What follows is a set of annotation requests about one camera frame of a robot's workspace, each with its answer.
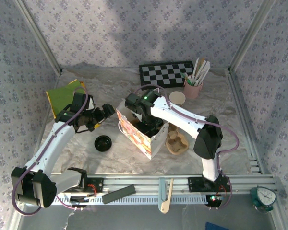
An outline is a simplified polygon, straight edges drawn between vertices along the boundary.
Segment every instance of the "patterned wall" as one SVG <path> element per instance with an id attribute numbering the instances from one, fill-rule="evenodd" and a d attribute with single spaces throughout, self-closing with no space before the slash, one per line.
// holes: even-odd
<path id="1" fill-rule="evenodd" d="M 237 71 L 262 160 L 288 217 L 288 0 L 273 6 Z"/>
<path id="2" fill-rule="evenodd" d="M 25 0 L 62 68 L 228 66 L 262 0 Z"/>
<path id="3" fill-rule="evenodd" d="M 12 0 L 0 1 L 0 229 L 9 220 L 11 172 L 31 157 L 56 76 Z"/>

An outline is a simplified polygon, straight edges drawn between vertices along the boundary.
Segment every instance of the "chessboard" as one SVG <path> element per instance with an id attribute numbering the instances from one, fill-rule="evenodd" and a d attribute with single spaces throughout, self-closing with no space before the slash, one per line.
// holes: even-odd
<path id="1" fill-rule="evenodd" d="M 153 84 L 163 88 L 181 87 L 184 78 L 180 73 L 193 72 L 192 61 L 140 65 L 141 85 Z"/>

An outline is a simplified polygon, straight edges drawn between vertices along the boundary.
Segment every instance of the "alarm clock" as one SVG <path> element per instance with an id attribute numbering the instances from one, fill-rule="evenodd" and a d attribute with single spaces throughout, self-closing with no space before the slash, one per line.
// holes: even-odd
<path id="1" fill-rule="evenodd" d="M 273 210 L 272 205 L 276 202 L 274 191 L 265 187 L 255 187 L 250 190 L 250 193 L 256 209 Z"/>

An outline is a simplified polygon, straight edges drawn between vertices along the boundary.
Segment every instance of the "pink cup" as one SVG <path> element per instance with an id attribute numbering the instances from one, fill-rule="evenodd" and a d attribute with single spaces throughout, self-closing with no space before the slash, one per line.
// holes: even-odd
<path id="1" fill-rule="evenodd" d="M 187 81 L 184 81 L 184 90 L 183 90 L 183 94 L 187 97 L 187 98 L 197 98 L 199 92 L 202 90 L 203 87 L 203 83 L 199 86 L 191 86 L 187 83 Z"/>

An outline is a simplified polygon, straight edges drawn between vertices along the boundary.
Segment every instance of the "brown toy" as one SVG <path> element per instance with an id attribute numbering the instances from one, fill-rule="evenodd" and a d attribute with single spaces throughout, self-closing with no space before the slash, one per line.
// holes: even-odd
<path id="1" fill-rule="evenodd" d="M 178 127 L 171 123 L 168 127 L 168 137 L 165 145 L 173 155 L 183 154 L 189 149 L 189 142 L 186 137 L 178 132 Z"/>

